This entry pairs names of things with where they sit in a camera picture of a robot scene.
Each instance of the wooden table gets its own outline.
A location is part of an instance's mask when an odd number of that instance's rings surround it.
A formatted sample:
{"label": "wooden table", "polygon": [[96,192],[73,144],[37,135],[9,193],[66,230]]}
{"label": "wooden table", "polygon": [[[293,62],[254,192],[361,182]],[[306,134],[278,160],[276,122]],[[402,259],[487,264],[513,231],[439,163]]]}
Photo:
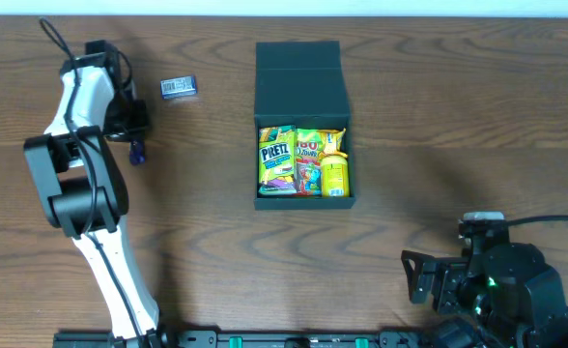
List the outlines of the wooden table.
{"label": "wooden table", "polygon": [[[138,264],[165,315],[222,330],[439,322],[412,305],[403,248],[457,255],[457,218],[568,214],[568,20],[52,17],[76,52],[107,39],[154,121],[147,163],[113,152]],[[256,212],[257,42],[339,40],[354,114],[350,211]],[[22,155],[61,96],[65,57],[34,17],[0,17],[0,347],[109,329],[87,263],[47,224]],[[197,100],[162,101],[195,74]],[[512,229],[561,273],[568,223]]]}

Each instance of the candy package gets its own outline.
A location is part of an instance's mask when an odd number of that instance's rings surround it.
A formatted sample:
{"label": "candy package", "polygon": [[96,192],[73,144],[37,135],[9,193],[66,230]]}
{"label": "candy package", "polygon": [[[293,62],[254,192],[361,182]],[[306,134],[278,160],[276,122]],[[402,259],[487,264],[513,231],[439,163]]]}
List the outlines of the candy package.
{"label": "candy package", "polygon": [[321,195],[321,160],[340,155],[346,130],[297,130],[295,184],[297,195]]}
{"label": "candy package", "polygon": [[295,126],[269,127],[258,134],[258,192],[287,195],[295,189]]}

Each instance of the yellow bottle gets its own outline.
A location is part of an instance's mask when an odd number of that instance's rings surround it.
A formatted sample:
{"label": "yellow bottle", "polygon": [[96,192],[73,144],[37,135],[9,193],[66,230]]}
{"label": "yellow bottle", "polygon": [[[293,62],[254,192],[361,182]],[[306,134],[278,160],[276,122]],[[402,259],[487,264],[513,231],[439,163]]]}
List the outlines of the yellow bottle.
{"label": "yellow bottle", "polygon": [[349,163],[334,155],[321,160],[321,191],[323,197],[349,196]]}

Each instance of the small box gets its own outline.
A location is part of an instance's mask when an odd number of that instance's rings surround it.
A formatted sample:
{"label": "small box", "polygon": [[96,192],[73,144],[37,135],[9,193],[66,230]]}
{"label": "small box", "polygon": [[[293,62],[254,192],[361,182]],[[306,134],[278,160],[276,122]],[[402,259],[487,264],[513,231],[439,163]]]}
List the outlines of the small box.
{"label": "small box", "polygon": [[161,97],[165,100],[192,96],[198,93],[196,78],[193,75],[161,80],[159,82]]}
{"label": "small box", "polygon": [[[355,196],[355,154],[351,109],[340,64],[339,42],[257,43],[256,210],[350,209]],[[350,197],[262,197],[258,194],[258,129],[295,125],[298,129],[342,130],[348,154]]]}

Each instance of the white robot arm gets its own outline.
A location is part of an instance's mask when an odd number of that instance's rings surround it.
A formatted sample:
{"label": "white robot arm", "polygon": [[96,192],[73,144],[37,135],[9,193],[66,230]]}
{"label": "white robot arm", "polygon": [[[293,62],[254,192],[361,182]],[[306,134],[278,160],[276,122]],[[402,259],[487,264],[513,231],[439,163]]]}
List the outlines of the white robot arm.
{"label": "white robot arm", "polygon": [[[148,117],[144,103],[134,98],[133,83],[121,80],[120,52],[107,42],[87,43],[86,50],[62,68],[64,92],[57,114],[44,135],[26,140],[24,153],[48,220],[63,228],[89,262],[110,311],[112,333],[127,342],[155,331],[159,310],[129,244],[127,189],[103,138],[140,136]],[[83,166],[85,157],[96,180],[87,170],[88,177],[59,181],[57,173]],[[93,182],[97,205],[93,223],[84,231]]]}

